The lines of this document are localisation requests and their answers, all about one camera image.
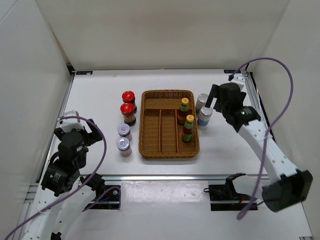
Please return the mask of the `silver lid spice jar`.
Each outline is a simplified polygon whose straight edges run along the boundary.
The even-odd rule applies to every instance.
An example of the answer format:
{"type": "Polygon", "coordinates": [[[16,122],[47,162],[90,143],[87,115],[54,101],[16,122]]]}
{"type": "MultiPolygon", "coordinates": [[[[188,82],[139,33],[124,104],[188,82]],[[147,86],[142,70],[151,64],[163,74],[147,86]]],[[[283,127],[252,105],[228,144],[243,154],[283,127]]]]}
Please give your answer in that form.
{"type": "Polygon", "coordinates": [[[127,138],[129,141],[131,141],[133,138],[130,126],[126,123],[118,126],[117,133],[121,138],[127,138]]]}
{"type": "Polygon", "coordinates": [[[127,157],[132,153],[130,141],[126,137],[121,137],[117,140],[116,146],[120,152],[120,155],[127,157]]]}

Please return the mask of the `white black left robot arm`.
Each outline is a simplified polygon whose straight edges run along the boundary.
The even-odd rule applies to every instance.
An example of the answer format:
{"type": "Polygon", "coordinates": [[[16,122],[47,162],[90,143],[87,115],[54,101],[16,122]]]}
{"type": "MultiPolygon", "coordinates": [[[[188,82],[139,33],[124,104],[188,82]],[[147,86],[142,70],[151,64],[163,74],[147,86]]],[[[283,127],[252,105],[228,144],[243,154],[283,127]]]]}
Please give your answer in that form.
{"type": "Polygon", "coordinates": [[[104,181],[95,171],[80,176],[87,163],[88,147],[106,140],[92,119],[86,120],[90,132],[81,120],[76,116],[59,119],[61,126],[54,134],[60,143],[42,178],[37,212],[30,218],[25,240],[63,239],[85,207],[105,194],[104,181]]]}

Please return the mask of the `yellow cap chili sauce bottle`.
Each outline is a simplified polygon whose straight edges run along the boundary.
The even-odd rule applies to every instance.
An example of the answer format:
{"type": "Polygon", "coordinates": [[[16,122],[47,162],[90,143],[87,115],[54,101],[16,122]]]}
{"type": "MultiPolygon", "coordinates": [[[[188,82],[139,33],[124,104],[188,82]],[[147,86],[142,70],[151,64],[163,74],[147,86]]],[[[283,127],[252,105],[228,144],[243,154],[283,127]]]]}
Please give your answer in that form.
{"type": "Polygon", "coordinates": [[[195,121],[195,117],[191,114],[187,115],[185,118],[185,123],[182,129],[182,136],[181,136],[182,141],[185,143],[190,142],[193,138],[194,121],[195,121]]]}
{"type": "Polygon", "coordinates": [[[177,123],[183,125],[189,110],[189,99],[184,97],[181,99],[180,107],[177,111],[177,123]]]}

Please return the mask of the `red lid sauce jar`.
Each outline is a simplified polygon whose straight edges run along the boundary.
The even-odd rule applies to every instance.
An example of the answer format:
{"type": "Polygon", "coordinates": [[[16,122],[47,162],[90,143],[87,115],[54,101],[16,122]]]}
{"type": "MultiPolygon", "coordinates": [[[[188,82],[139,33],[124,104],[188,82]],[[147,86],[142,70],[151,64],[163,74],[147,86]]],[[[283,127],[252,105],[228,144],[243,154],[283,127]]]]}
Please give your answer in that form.
{"type": "Polygon", "coordinates": [[[129,126],[133,126],[136,123],[136,117],[135,117],[135,108],[132,103],[123,103],[120,106],[120,111],[123,116],[123,121],[125,124],[129,126]]]}
{"type": "Polygon", "coordinates": [[[134,108],[134,113],[137,112],[136,97],[135,97],[135,94],[133,91],[127,90],[127,91],[123,92],[122,101],[124,103],[131,103],[134,108]]]}

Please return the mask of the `white blue shaker bottle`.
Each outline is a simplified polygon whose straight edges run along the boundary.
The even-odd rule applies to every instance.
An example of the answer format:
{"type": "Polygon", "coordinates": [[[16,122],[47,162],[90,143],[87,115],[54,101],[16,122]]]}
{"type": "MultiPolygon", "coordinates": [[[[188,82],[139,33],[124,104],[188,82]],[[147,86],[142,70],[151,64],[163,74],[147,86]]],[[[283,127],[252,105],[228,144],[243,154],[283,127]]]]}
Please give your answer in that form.
{"type": "Polygon", "coordinates": [[[195,104],[195,111],[197,115],[199,114],[201,108],[205,106],[207,99],[208,99],[208,95],[206,93],[201,93],[197,97],[196,104],[195,104]]]}
{"type": "Polygon", "coordinates": [[[197,126],[199,129],[203,130],[207,128],[212,114],[213,114],[212,107],[206,107],[206,106],[201,107],[198,113],[198,118],[197,118],[197,126]]]}

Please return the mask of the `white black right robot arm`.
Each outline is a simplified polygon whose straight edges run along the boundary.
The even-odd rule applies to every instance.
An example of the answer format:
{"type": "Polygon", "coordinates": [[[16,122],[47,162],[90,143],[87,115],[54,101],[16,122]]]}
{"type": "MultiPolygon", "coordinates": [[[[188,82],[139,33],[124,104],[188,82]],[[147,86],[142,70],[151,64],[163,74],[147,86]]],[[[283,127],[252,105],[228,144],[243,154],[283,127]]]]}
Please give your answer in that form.
{"type": "Polygon", "coordinates": [[[261,116],[252,106],[243,104],[246,93],[234,83],[213,84],[207,104],[221,113],[226,122],[250,145],[267,172],[269,183],[261,183],[245,173],[228,176],[224,184],[212,184],[204,189],[211,201],[258,200],[272,211],[279,212],[306,200],[313,176],[308,170],[299,170],[278,147],[267,132],[261,116]]]}

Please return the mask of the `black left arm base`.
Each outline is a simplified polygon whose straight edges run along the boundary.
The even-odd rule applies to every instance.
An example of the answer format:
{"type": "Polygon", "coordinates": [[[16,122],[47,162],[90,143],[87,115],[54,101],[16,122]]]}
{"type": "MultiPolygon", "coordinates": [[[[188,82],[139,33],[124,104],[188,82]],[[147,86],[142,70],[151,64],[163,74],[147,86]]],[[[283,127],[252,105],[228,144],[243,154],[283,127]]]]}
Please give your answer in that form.
{"type": "Polygon", "coordinates": [[[87,210],[120,210],[121,186],[105,185],[96,194],[96,197],[84,208],[87,210]]]}

